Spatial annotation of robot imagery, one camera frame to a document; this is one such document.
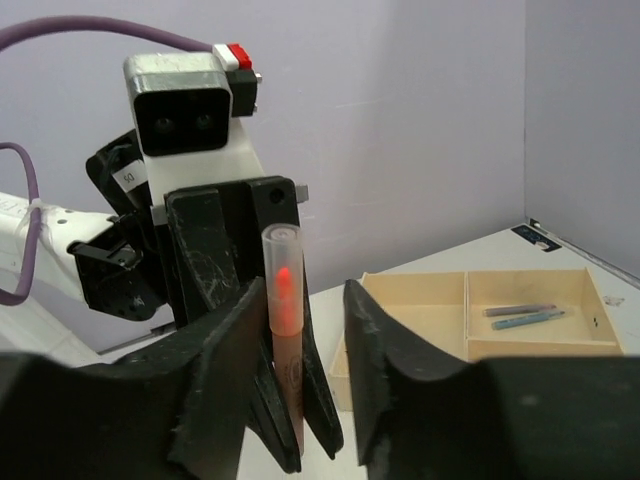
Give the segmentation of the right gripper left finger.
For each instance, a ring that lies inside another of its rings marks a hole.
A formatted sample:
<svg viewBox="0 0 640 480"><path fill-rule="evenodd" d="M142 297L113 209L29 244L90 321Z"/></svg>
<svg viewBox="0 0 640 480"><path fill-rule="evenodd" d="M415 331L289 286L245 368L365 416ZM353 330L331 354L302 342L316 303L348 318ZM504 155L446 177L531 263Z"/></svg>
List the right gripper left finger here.
<svg viewBox="0 0 640 480"><path fill-rule="evenodd" d="M266 320L262 279L112 364L1 358L5 479L232 479Z"/></svg>

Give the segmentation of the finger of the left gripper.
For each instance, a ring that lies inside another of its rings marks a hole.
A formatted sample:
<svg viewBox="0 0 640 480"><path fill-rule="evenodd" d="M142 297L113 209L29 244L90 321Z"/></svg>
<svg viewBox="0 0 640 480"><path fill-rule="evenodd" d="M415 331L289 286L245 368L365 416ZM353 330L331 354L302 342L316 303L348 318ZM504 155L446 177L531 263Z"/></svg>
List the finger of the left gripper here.
<svg viewBox="0 0 640 480"><path fill-rule="evenodd" d="M327 457L334 460L343 448L343 430L315 341L306 270L302 279L304 419Z"/></svg>
<svg viewBox="0 0 640 480"><path fill-rule="evenodd" d="M268 360L259 360L253 385L247 426L257 434L285 473L300 473L298 441L275 371Z"/></svg>

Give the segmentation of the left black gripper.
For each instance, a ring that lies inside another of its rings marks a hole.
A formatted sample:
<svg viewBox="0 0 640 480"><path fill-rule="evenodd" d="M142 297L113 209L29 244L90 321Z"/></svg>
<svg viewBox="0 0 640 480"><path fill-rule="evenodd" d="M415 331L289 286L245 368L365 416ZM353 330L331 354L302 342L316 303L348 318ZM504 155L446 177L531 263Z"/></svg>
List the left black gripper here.
<svg viewBox="0 0 640 480"><path fill-rule="evenodd" d="M160 212L154 231L178 329L264 275L265 228L300 224L296 184L283 176L181 189Z"/></svg>

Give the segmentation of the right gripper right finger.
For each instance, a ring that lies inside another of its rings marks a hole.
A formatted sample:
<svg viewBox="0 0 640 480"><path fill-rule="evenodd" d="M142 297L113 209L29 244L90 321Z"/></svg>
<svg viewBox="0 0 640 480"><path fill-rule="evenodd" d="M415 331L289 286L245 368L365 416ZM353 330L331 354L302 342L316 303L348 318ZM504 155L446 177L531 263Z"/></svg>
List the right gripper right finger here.
<svg viewBox="0 0 640 480"><path fill-rule="evenodd" d="M371 479L635 479L635 357L468 363L345 284L357 455Z"/></svg>

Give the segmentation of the orange highlighter pen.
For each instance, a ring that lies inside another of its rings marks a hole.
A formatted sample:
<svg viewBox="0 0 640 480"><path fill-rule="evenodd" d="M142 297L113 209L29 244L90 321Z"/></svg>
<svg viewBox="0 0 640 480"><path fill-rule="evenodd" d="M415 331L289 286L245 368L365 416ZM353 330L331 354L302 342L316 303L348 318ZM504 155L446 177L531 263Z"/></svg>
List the orange highlighter pen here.
<svg viewBox="0 0 640 480"><path fill-rule="evenodd" d="M304 263L301 230L292 224L270 225L262 232L262 247L273 364L296 446L303 453Z"/></svg>

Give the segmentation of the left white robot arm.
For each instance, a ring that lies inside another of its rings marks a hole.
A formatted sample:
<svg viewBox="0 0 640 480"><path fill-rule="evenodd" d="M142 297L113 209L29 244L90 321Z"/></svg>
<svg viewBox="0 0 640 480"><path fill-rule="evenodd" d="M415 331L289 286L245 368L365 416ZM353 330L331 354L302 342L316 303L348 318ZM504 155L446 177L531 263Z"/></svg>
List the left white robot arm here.
<svg viewBox="0 0 640 480"><path fill-rule="evenodd" d="M1 357L5 479L232 479L254 431L287 473L301 452L274 371L263 231L299 223L295 183L263 176L167 196L154 228L137 142L87 163L114 215L6 196L1 265L130 321L172 308L169 336L112 364Z"/></svg>

